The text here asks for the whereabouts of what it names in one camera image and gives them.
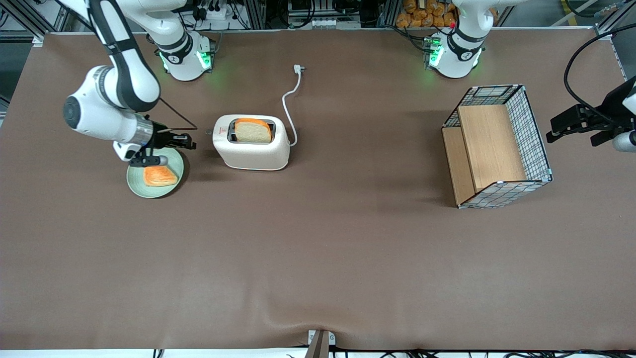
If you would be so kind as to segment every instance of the toast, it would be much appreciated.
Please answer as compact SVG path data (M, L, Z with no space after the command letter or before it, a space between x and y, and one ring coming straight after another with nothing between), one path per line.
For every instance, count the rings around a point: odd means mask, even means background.
M234 122L234 134L238 142L271 143L272 130L260 119L240 118Z
M179 181L167 166L149 166L144 168L144 183L148 187L167 187Z

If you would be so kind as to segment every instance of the plate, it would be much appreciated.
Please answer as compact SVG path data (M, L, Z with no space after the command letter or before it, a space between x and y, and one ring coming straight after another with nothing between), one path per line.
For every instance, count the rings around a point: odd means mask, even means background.
M126 181L130 190L138 196L151 199L162 197L173 191L181 182L183 177L183 158L174 148L155 149L154 155L164 155L168 158L168 169L177 176L177 183L166 187L149 187L144 182L144 168L128 166L126 171Z

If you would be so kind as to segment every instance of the white power cord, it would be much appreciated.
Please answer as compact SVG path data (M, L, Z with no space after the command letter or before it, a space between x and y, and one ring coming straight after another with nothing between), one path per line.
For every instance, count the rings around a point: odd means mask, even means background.
M291 125L291 130L292 132L294 132L294 143L290 144L289 145L290 147L293 147L296 145L296 143L298 143L298 135L296 134L296 127L294 126L294 122L291 120L291 117L289 116L289 111L287 110L287 104L285 104L285 97L287 97L288 95L298 90L298 87L300 86L300 76L304 70L305 68L303 66L299 64L294 65L294 73L298 74L298 82L296 82L296 87L294 87L293 90L290 90L289 92L282 95L282 107L283 109L285 109L285 114L287 115L289 125Z

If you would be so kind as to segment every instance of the brown table surface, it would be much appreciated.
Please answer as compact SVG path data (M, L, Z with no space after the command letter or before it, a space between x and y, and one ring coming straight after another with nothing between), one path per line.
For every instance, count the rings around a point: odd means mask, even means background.
M131 193L111 143L70 130L65 97L107 64L93 36L47 36L0 131L0 348L636 348L636 155L587 135L548 145L555 181L458 210L440 127L473 85L523 83L541 132L574 104L563 69L592 30L493 31L449 80L392 31L227 34L211 75L180 83L138 37L162 96L194 120L190 173ZM284 118L276 173L234 170L205 129ZM620 84L608 41L576 62L591 103ZM150 112L180 121L163 105Z

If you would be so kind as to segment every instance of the white toaster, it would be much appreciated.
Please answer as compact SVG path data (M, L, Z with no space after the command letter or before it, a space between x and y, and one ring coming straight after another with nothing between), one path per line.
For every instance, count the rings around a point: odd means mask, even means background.
M234 135L234 121L254 118L265 121L272 131L270 143L239 143ZM224 115L216 120L212 144L230 168L247 170L280 170L289 160L289 139L285 125L266 115Z

